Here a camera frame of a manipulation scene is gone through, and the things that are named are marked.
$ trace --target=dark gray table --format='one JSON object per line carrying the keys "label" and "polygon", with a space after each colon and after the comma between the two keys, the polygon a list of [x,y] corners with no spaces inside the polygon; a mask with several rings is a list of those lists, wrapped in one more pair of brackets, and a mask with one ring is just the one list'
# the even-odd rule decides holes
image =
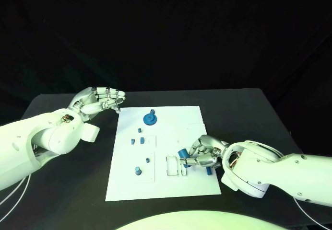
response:
{"label": "dark gray table", "polygon": [[[23,118],[66,108],[73,94],[39,95]],[[124,107],[199,105],[209,135],[228,142],[255,140],[284,154],[300,152],[261,90],[128,92]],[[31,174],[24,197],[0,229],[115,229],[148,216],[183,210],[218,210],[255,217],[280,226],[311,224],[287,193],[270,186],[262,199],[234,192],[221,182],[222,195],[105,202],[117,129],[117,113],[104,111],[89,121],[99,127],[95,143],[81,141]],[[223,174],[216,170],[218,179]],[[3,216],[17,194],[0,207]],[[13,187],[0,192],[4,197]],[[332,208],[300,202],[309,215],[332,222]]]}

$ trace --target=robotic hand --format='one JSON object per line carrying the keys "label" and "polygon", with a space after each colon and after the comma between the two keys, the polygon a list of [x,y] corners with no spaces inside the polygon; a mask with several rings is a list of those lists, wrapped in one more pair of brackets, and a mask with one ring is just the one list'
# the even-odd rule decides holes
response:
{"label": "robotic hand", "polygon": [[0,127],[0,190],[31,174],[46,162],[72,151],[79,140],[95,141],[99,128],[85,123],[118,104],[125,93],[111,88],[86,88],[68,109],[40,114]]}
{"label": "robotic hand", "polygon": [[195,158],[180,158],[182,164],[216,168],[222,160],[221,182],[252,197],[261,198],[270,184],[297,200],[332,207],[332,158],[304,154],[283,155],[270,146],[244,141],[228,144],[202,135],[189,150]]}

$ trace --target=white paper sheet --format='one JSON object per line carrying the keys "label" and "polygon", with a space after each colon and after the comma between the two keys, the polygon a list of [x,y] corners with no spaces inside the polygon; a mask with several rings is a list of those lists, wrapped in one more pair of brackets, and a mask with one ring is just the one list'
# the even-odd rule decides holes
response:
{"label": "white paper sheet", "polygon": [[[151,109],[157,123],[147,126],[143,117]],[[121,108],[105,201],[221,194],[215,170],[210,176],[199,166],[189,167],[184,172],[179,163],[177,151],[189,150],[202,134],[206,130],[199,106]],[[166,172],[166,157],[171,156],[177,160],[176,176]]]}

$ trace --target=blue gear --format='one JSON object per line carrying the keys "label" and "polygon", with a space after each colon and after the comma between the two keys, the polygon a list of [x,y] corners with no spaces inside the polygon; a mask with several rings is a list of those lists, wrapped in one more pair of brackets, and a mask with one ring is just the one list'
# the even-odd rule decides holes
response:
{"label": "blue gear", "polygon": [[143,121],[144,121],[145,125],[148,125],[148,126],[156,124],[157,117],[154,115],[154,110],[153,109],[150,110],[150,113],[144,115]]}

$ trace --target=blue object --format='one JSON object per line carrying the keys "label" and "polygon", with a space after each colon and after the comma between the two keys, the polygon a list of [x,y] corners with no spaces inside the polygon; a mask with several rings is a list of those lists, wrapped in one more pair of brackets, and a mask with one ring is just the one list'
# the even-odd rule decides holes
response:
{"label": "blue object", "polygon": [[212,175],[210,167],[206,167],[208,176]]}
{"label": "blue object", "polygon": [[182,150],[177,152],[177,154],[179,154],[179,157],[180,157],[180,158],[190,158],[186,149],[182,149]]}
{"label": "blue object", "polygon": [[135,173],[137,176],[141,174],[140,167],[135,167],[135,168],[134,168],[134,173]]}
{"label": "blue object", "polygon": [[145,125],[148,125],[148,126],[156,124],[157,117],[154,115],[154,110],[153,109],[150,110],[150,113],[144,115],[143,121],[144,121]]}

